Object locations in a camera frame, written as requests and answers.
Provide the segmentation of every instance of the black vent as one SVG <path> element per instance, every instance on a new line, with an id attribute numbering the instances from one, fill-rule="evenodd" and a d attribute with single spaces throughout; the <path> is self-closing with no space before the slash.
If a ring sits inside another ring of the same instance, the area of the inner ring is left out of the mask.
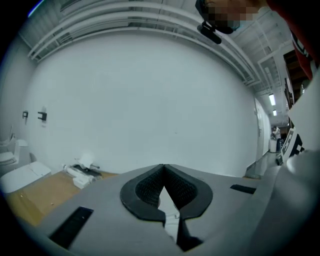
<path id="1" fill-rule="evenodd" d="M 50 239 L 59 246 L 68 249 L 72 241 L 76 238 L 81 228 L 85 225 L 92 209 L 79 207 L 74 213 L 50 236 Z"/>

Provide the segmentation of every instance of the wooden floor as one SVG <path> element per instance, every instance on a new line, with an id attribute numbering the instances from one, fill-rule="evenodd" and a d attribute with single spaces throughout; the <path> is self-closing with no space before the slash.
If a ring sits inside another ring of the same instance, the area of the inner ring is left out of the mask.
<path id="1" fill-rule="evenodd" d="M 101 175 L 104 180 L 116 174 L 101 172 Z M 60 171 L 5 197 L 16 216 L 37 226 L 54 208 L 81 190 L 74 185 L 72 179 L 69 174 Z"/>

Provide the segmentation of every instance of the ceiling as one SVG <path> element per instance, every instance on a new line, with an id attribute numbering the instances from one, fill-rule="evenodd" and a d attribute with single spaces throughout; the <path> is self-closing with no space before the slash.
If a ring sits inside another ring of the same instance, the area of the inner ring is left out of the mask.
<path id="1" fill-rule="evenodd" d="M 217 45 L 197 31 L 203 19 L 195 1 L 44 0 L 19 35 L 32 49 L 28 56 L 38 62 L 73 42 L 115 31 L 141 30 L 188 40 L 235 70 L 268 112 L 272 125 L 288 124 L 284 95 L 288 74 L 283 55 L 292 51 L 293 45 L 286 22 L 263 8 L 254 21 L 247 21 L 231 35 L 219 33 L 222 44 Z M 269 94 L 275 95 L 276 106 L 271 106 Z"/>

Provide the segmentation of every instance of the red clothing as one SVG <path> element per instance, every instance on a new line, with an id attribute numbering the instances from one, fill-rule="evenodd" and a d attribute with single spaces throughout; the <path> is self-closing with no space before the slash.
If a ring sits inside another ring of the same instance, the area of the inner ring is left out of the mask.
<path id="1" fill-rule="evenodd" d="M 320 63 L 320 35 L 318 32 L 320 13 L 316 2 L 311 0 L 298 2 L 267 0 L 269 7 L 287 22 L 290 30 L 309 54 L 309 57 L 306 57 L 294 46 L 299 63 L 310 80 L 313 77 L 310 67 L 311 59 L 315 61 L 317 67 Z"/>

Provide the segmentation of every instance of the person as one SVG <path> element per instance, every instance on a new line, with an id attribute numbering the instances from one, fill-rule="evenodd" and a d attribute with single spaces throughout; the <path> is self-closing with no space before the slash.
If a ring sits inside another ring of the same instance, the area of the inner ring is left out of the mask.
<path id="1" fill-rule="evenodd" d="M 252 20 L 253 14 L 269 6 L 288 24 L 293 46 L 300 66 L 309 80 L 312 80 L 320 63 L 320 36 L 318 24 L 319 9 L 317 1 L 306 0 L 201 0 L 208 8 L 210 24 L 224 25 L 230 21 Z"/>
<path id="2" fill-rule="evenodd" d="M 281 132 L 277 126 L 273 126 L 272 134 L 276 138 L 276 151 L 280 151 L 280 140 L 281 140 Z"/>

